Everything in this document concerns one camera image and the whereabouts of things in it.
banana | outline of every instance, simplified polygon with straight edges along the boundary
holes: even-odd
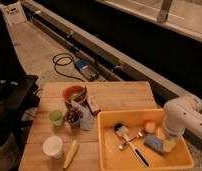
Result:
[[[78,144],[77,140],[73,140],[73,142],[69,148],[69,151],[66,155],[66,159],[64,161],[64,165],[63,165],[64,170],[66,170],[69,167],[69,165],[71,164],[75,154],[78,151],[78,148],[79,148],[79,144]]]

bowl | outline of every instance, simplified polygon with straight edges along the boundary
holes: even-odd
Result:
[[[66,88],[62,93],[66,105],[71,106],[71,101],[74,100],[79,104],[86,101],[88,93],[86,87],[73,85]]]

white cup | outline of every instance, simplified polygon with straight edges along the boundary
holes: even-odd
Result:
[[[43,152],[52,158],[59,159],[63,154],[63,142],[58,136],[50,136],[43,143]]]

paper cup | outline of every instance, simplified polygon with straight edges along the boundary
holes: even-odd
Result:
[[[47,156],[59,159],[63,154],[63,142],[58,136],[50,136],[43,143],[43,152]]]
[[[49,112],[49,120],[52,122],[53,125],[61,126],[64,121],[62,112],[59,110],[53,110]]]

brush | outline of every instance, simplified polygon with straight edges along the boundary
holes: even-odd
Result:
[[[129,132],[128,128],[123,126],[121,123],[118,123],[114,126],[114,131],[119,137],[123,137],[126,141],[128,141],[128,145],[130,146],[132,152],[145,167],[148,167],[149,163],[146,161],[140,151],[135,147],[135,145],[130,141],[129,136],[127,135],[127,133]]]

